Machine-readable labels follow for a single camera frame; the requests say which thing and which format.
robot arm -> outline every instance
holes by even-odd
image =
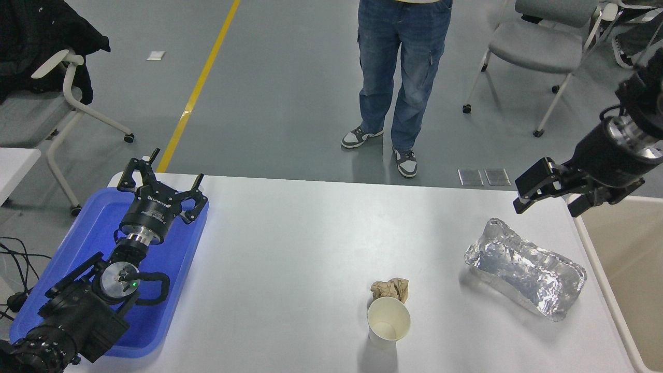
[[[663,48],[638,67],[615,92],[620,104],[600,115],[601,123],[575,147],[573,157],[556,164],[541,158],[516,179],[522,214],[536,201],[579,194],[568,206],[573,217],[604,202],[616,204],[642,184],[642,176],[663,163]],[[604,115],[619,108],[619,115]]]
[[[109,258],[96,253],[48,290],[50,300],[38,312],[44,320],[25,338],[14,344],[0,340],[0,372],[60,373],[67,365],[78,364],[79,354],[95,362],[129,329],[124,316],[131,307],[157,305],[168,297],[169,277],[140,272],[140,263],[150,245],[163,243],[177,216],[186,224],[193,222],[207,198],[200,191],[202,174],[185,192],[157,181],[151,165],[158,152],[148,160],[131,159],[122,174],[117,189],[135,196],[115,233],[116,245]],[[134,171],[143,178],[138,188]],[[190,210],[182,208],[186,200],[195,202]],[[118,232],[125,236],[117,237]],[[161,294],[140,299],[142,281],[159,281]]]

chair seat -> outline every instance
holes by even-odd
[[[77,87],[72,93],[77,100],[83,96]],[[62,92],[12,92],[0,105],[0,147],[36,147],[70,111]]]
[[[582,38],[525,21],[499,25],[488,49],[499,58],[531,70],[568,74],[580,66]]]

sneaker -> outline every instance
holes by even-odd
[[[396,166],[401,175],[405,177],[414,177],[416,175],[416,157],[411,150],[394,149],[396,156]]]
[[[348,149],[352,149],[366,142],[366,140],[368,140],[369,137],[376,137],[382,135],[383,132],[385,132],[384,129],[378,133],[367,133],[361,129],[361,126],[359,126],[353,129],[352,131],[348,132],[347,135],[345,135],[343,141],[341,141],[341,145],[343,145],[343,147],[346,147]]]
[[[615,61],[617,64],[627,70],[633,69],[633,61],[631,60],[631,56],[627,56],[626,53],[621,48],[621,45],[619,44],[619,40],[617,40],[617,37],[613,38],[613,53],[615,54]]]

gray floor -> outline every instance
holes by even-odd
[[[111,53],[88,58],[91,106],[136,135],[126,144],[119,132],[88,116],[65,141],[57,160],[84,201],[131,157],[166,148],[232,0],[68,2],[111,41]],[[501,1],[458,1],[414,148],[419,175],[408,180],[396,171],[388,135],[360,149],[340,146],[360,120],[357,3],[243,1],[167,171],[455,188],[461,187],[457,169],[505,168],[513,180],[543,156],[569,159],[597,125],[598,113],[617,103],[617,83],[630,76],[615,64],[609,42],[600,44],[537,139],[532,130],[552,101],[550,87],[562,77],[494,58],[477,84],[473,112],[464,115],[461,106]],[[512,4],[507,13],[517,17]],[[152,50],[165,50],[163,61],[147,62]],[[663,197],[663,169],[646,180],[635,194]],[[21,238],[31,252],[53,254],[73,218],[44,157],[11,199],[0,208],[0,235]],[[34,264],[41,271],[46,261]],[[17,291],[12,265],[0,273]],[[8,327],[1,321],[0,333]]]

yellow floor line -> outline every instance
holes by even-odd
[[[200,72],[200,76],[198,77],[198,82],[196,82],[196,86],[194,87],[194,91],[191,92],[189,101],[186,103],[186,106],[184,107],[184,112],[182,112],[182,117],[180,117],[180,121],[177,123],[177,127],[175,127],[175,132],[172,134],[172,137],[168,142],[168,147],[166,148],[166,151],[163,154],[163,158],[161,159],[159,166],[156,168],[156,171],[158,173],[166,172],[166,169],[168,168],[168,164],[170,163],[172,154],[175,152],[175,148],[177,147],[177,144],[180,142],[180,138],[182,136],[182,133],[184,132],[184,128],[186,127],[187,122],[189,122],[189,117],[191,116],[191,113],[194,110],[194,106],[196,106],[196,101],[198,101],[198,96],[200,95],[200,91],[203,89],[203,86],[205,85],[205,81],[207,80],[212,65],[214,65],[214,60],[216,59],[216,56],[219,53],[221,44],[223,44],[223,40],[225,39],[225,34],[228,32],[228,28],[230,27],[230,24],[233,22],[233,18],[235,17],[235,12],[237,11],[239,2],[240,0],[235,0],[233,2],[233,6],[230,7],[230,12],[228,12],[228,16],[225,18],[225,22],[223,23],[223,27],[219,32],[219,36],[216,38],[216,41],[214,42],[214,46],[211,49],[210,55],[208,56],[207,62],[205,63],[205,67],[203,67],[203,70]]]

